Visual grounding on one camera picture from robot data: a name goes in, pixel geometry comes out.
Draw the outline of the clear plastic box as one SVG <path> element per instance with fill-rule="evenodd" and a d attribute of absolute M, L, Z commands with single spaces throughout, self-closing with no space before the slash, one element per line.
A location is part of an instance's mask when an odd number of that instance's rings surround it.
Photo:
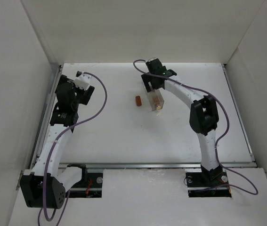
<path fill-rule="evenodd" d="M 150 103 L 152 110 L 154 111 L 154 109 L 153 109 L 153 94 L 157 94 L 157 96 L 159 97 L 159 100 L 161 103 L 161 109 L 162 109 L 163 105 L 164 105 L 164 99 L 163 99 L 163 96 L 162 96 L 160 90 L 157 89 L 157 90 L 153 90 L 153 91 L 146 91 L 146 95 L 147 95 L 147 98 L 148 98 L 148 101 Z"/>

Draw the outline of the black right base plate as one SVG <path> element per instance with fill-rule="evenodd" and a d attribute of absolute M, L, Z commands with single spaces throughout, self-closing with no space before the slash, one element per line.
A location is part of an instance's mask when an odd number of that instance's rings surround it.
<path fill-rule="evenodd" d="M 228 184 L 228 177 L 225 171 L 212 181 L 206 179 L 199 170 L 189 169 L 185 171 L 185 174 L 184 181 L 187 185 L 189 198 L 232 197 L 229 186 L 223 186 Z"/>

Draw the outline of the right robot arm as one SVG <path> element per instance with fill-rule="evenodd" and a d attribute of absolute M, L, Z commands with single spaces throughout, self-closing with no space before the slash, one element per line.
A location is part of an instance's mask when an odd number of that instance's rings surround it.
<path fill-rule="evenodd" d="M 216 129 L 219 122 L 215 97 L 177 79 L 177 73 L 167 69 L 157 58 L 143 60 L 148 72 L 141 75 L 147 92 L 164 89 L 180 99 L 189 109 L 189 125 L 197 134 L 201 150 L 201 171 L 206 181 L 213 181 L 223 169 L 216 154 Z"/>

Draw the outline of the orange wood cylinder block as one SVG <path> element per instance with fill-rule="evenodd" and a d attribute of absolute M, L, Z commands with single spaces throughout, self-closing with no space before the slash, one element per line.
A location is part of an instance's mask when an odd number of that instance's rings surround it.
<path fill-rule="evenodd" d="M 142 101 L 141 101 L 141 97 L 140 96 L 135 96 L 135 101 L 136 101 L 136 105 L 137 106 L 141 106 L 142 105 Z"/>

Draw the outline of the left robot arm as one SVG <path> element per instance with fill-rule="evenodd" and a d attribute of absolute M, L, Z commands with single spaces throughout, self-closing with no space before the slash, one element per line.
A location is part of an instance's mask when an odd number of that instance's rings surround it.
<path fill-rule="evenodd" d="M 95 89 L 90 82 L 91 76 L 85 73 L 77 73 L 75 80 L 61 76 L 45 144 L 34 167 L 20 179 L 27 207 L 59 209 L 66 192 L 83 179 L 83 164 L 68 165 L 62 173 L 58 172 L 58 168 L 66 143 L 73 134 L 71 126 L 79 118 L 79 105 L 87 105 Z"/>

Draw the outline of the aluminium table edge rail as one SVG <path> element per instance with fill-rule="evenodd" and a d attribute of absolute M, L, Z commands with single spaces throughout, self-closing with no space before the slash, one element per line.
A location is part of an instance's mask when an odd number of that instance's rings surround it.
<path fill-rule="evenodd" d="M 249 151 L 249 154 L 250 154 L 251 163 L 252 163 L 252 165 L 255 165 L 255 167 L 257 167 L 257 163 L 256 163 L 255 157 L 253 155 L 253 151 L 251 149 L 251 145 L 250 145 L 250 142 L 249 142 L 249 139 L 248 139 L 248 136 L 247 136 L 247 133 L 246 133 L 242 118 L 241 118 L 241 114 L 239 112 L 239 108 L 238 108 L 238 105 L 237 105 L 237 102 L 236 102 L 236 99 L 235 99 L 235 96 L 234 96 L 234 93 L 233 93 L 233 89 L 232 89 L 230 81 L 229 81 L 229 77 L 228 77 L 227 70 L 226 70 L 226 64 L 221 64 L 221 66 L 222 66 L 223 73 L 224 73 L 224 76 L 225 76 L 225 79 L 226 79 L 226 82 L 227 82 L 227 86 L 229 88 L 229 92 L 230 92 L 232 101 L 233 101 L 234 106 L 235 106 L 235 111 L 236 111 L 236 114 L 237 114 L 237 117 L 238 117 L 238 120 L 239 120 L 239 123 L 240 123 L 240 127 L 241 127 L 242 132 L 243 132 L 244 140 L 245 140 L 245 143 L 247 145 L 247 148 L 248 148 L 248 151 Z"/>

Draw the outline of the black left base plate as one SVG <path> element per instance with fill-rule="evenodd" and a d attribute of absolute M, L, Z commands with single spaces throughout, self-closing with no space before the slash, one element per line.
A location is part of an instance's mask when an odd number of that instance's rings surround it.
<path fill-rule="evenodd" d="M 101 198 L 102 185 L 102 172 L 87 172 L 83 179 L 71 187 L 69 198 Z"/>

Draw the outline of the front aluminium rail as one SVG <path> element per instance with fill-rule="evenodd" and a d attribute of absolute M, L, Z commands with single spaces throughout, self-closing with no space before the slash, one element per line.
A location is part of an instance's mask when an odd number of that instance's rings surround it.
<path fill-rule="evenodd" d="M 184 169 L 200 168 L 199 163 L 81 163 L 90 169 Z M 228 168 L 256 168 L 255 161 L 222 163 Z"/>

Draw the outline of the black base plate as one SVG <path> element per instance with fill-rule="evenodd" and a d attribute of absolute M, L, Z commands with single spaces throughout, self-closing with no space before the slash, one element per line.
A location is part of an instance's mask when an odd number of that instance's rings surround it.
<path fill-rule="evenodd" d="M 102 172 L 87 172 L 83 179 L 71 187 L 69 198 L 101 198 L 102 185 Z"/>
<path fill-rule="evenodd" d="M 229 186 L 223 186 L 228 184 L 228 177 L 225 171 L 212 181 L 206 179 L 199 170 L 189 169 L 185 171 L 185 174 L 184 181 L 187 185 L 189 198 L 232 197 Z"/>

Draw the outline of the light engraved wood block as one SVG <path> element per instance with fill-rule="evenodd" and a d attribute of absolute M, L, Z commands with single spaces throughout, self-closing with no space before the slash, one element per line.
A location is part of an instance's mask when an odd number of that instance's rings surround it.
<path fill-rule="evenodd" d="M 153 94 L 153 109 L 154 110 L 160 110 L 161 109 L 161 103 L 159 100 L 159 97 L 157 94 Z"/>

